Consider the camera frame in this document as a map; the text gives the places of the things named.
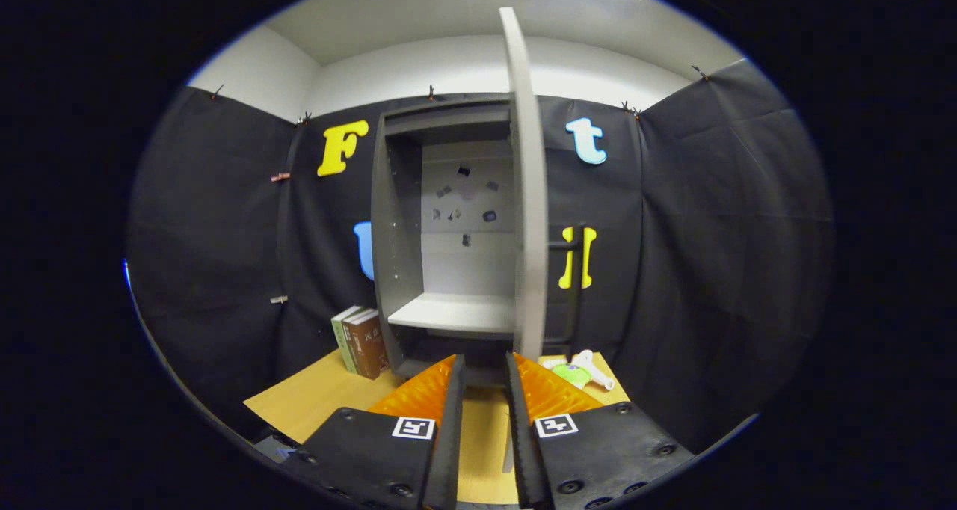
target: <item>green object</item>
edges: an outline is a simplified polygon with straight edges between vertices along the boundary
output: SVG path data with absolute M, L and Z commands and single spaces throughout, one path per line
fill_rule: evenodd
M 339 352 L 342 353 L 342 362 L 345 364 L 346 371 L 350 374 L 359 372 L 356 370 L 355 359 L 352 359 L 352 353 L 349 351 L 348 343 L 345 342 L 345 330 L 342 329 L 342 320 L 363 310 L 365 310 L 365 308 L 361 306 L 351 306 L 345 312 L 338 313 L 338 315 L 332 317 L 332 332 L 336 336 L 336 344 L 339 346 Z
M 559 366 L 555 366 L 551 371 L 578 388 L 584 388 L 585 385 L 591 381 L 591 374 L 588 373 L 588 370 L 585 370 L 585 368 L 581 366 L 574 366 L 574 364 L 559 364 Z

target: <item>brown book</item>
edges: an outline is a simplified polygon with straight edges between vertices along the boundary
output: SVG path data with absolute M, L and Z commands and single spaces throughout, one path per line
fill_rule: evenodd
M 367 378 L 377 378 L 389 369 L 378 310 L 366 310 L 348 317 L 342 322 L 342 329 L 355 359 L 356 373 Z

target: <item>wooden tabletop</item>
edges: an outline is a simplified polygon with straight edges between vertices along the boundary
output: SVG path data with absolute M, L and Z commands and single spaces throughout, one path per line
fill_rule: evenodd
M 541 360 L 560 356 L 541 357 Z M 615 374 L 601 353 L 594 364 L 611 378 Z M 390 371 L 376 380 L 350 374 L 338 350 L 249 398 L 244 404 L 264 421 L 302 444 L 338 408 L 366 411 L 404 383 Z M 628 402 L 618 380 L 605 390 L 594 381 L 584 391 L 602 404 Z M 458 499 L 470 503 L 516 504 L 515 469 L 509 449 L 508 402 L 500 388 L 468 387 L 462 401 L 461 445 L 458 455 Z

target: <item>yellow letter f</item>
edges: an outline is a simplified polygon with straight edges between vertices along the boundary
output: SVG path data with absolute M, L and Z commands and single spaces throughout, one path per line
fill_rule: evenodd
M 365 120 L 329 127 L 322 133 L 325 136 L 325 152 L 322 155 L 322 164 L 317 173 L 322 176 L 334 176 L 345 172 L 345 162 L 342 155 L 348 159 L 356 152 L 357 135 L 369 134 L 369 123 Z

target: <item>white ceiling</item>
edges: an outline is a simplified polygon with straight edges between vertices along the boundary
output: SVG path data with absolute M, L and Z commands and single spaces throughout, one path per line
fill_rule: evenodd
M 302 0 L 266 25 L 321 66 L 415 40 L 500 35 L 514 7 L 524 35 L 583 43 L 696 79 L 744 57 L 657 0 Z

